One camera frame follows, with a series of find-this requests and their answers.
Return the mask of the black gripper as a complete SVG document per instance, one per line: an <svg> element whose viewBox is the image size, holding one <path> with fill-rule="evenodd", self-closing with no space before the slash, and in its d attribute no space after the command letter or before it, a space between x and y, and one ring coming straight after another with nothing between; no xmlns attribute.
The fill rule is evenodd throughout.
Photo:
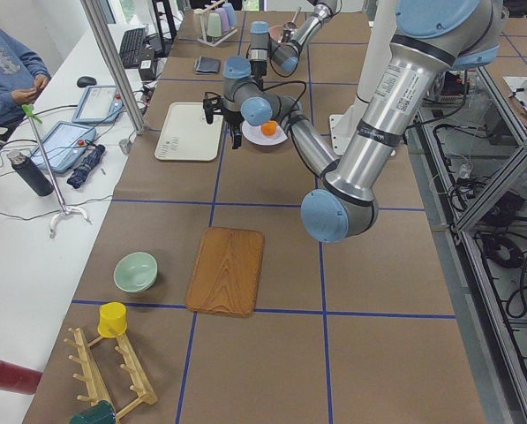
<svg viewBox="0 0 527 424"><path fill-rule="evenodd" d="M209 125L214 122L215 115L223 116L224 121L230 128L232 148L240 148L242 146L241 124L244 118L239 109L225 97L210 91L204 93L202 108L205 111L205 118Z"/></svg>
<svg viewBox="0 0 527 424"><path fill-rule="evenodd" d="M259 88L264 87L264 77L267 75L267 60L251 60L252 77Z"/></svg>

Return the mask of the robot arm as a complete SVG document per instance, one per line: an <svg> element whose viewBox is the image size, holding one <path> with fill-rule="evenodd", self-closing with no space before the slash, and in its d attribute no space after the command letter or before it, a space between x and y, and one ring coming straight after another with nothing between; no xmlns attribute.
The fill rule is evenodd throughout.
<svg viewBox="0 0 527 424"><path fill-rule="evenodd" d="M282 26L282 32L290 32L286 39L276 41L270 34L266 21L253 21L250 28L250 45L246 58L249 60L252 77L256 84L263 88L263 78L267 75L267 63L277 65L282 73L275 71L282 78L294 73L299 64L304 46L341 11L338 1L311 1L314 6L309 18L294 30L290 24Z"/></svg>
<svg viewBox="0 0 527 424"><path fill-rule="evenodd" d="M256 80L252 60L228 58L223 92L206 93L207 121L221 115L233 143L241 143L241 125L275 121L290 134L321 188L301 204L306 231L332 243L368 231L378 215L373 186L435 78L449 70L491 63L508 18L500 1L399 1L391 6L391 57L342 156L321 138L298 102L275 95Z"/></svg>

